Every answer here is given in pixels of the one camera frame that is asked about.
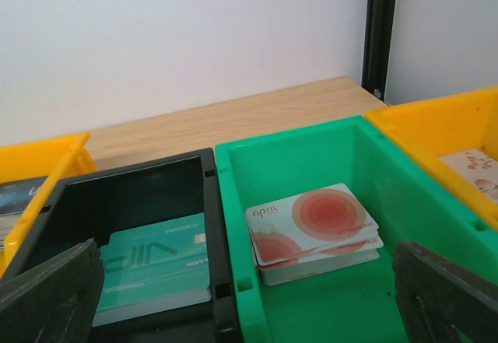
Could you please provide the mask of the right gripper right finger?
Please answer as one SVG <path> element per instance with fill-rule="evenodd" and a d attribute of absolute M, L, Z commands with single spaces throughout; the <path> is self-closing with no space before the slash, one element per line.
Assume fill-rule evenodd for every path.
<path fill-rule="evenodd" d="M 497 341 L 496 284 L 415 242 L 398 242 L 393 270 L 411 342 Z"/>

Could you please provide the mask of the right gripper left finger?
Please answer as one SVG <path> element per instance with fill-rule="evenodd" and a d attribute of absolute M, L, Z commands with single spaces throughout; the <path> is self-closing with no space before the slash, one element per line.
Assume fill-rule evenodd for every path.
<path fill-rule="evenodd" d="M 103 288 L 93 239 L 1 283 L 2 342 L 86 342 Z"/>

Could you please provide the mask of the red circles credit card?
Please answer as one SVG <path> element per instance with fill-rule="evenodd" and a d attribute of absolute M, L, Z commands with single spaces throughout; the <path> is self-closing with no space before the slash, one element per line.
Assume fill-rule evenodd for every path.
<path fill-rule="evenodd" d="M 245 217 L 264 268 L 383 246 L 379 225 L 343 183 L 256 205 Z"/>

